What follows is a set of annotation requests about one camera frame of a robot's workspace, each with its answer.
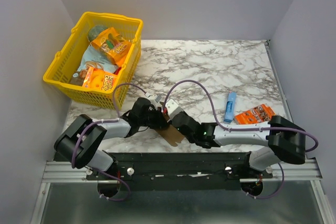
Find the brown cardboard paper box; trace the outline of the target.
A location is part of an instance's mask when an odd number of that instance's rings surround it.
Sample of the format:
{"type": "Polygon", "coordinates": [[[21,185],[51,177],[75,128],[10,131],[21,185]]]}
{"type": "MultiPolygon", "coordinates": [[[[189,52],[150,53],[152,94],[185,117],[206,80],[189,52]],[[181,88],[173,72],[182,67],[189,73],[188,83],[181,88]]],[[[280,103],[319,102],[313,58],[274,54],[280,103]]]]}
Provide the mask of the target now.
{"type": "Polygon", "coordinates": [[[172,147],[177,147],[184,139],[184,135],[181,134],[172,124],[171,120],[166,114],[161,114],[167,123],[167,127],[164,129],[155,130],[164,140],[166,140],[172,147]]]}

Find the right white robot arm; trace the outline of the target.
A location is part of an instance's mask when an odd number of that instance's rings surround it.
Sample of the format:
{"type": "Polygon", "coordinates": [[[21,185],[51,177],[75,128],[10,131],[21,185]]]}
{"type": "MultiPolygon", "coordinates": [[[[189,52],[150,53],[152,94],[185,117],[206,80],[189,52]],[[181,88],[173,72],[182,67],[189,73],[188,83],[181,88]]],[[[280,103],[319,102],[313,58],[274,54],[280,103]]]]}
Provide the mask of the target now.
{"type": "Polygon", "coordinates": [[[190,143],[202,148],[234,144],[261,146],[257,151],[250,151],[247,161],[241,165],[242,173],[249,178],[279,162],[305,163],[305,130],[279,115],[272,116],[269,122],[230,126],[198,123],[182,111],[171,122],[190,143]]]}

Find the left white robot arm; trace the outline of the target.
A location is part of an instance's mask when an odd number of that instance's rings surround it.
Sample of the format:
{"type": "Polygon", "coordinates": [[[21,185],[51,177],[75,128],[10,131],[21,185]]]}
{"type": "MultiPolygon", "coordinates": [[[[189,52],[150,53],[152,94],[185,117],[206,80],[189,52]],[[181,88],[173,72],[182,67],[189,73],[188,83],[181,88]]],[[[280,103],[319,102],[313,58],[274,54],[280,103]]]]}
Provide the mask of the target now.
{"type": "Polygon", "coordinates": [[[58,137],[54,149],[74,168],[88,166],[98,169],[104,179],[112,179],[117,170],[114,159],[98,149],[103,140],[133,136],[141,127],[164,130],[168,126],[161,107],[147,98],[138,98],[132,109],[118,119],[93,121],[85,114],[79,115],[58,137]]]}

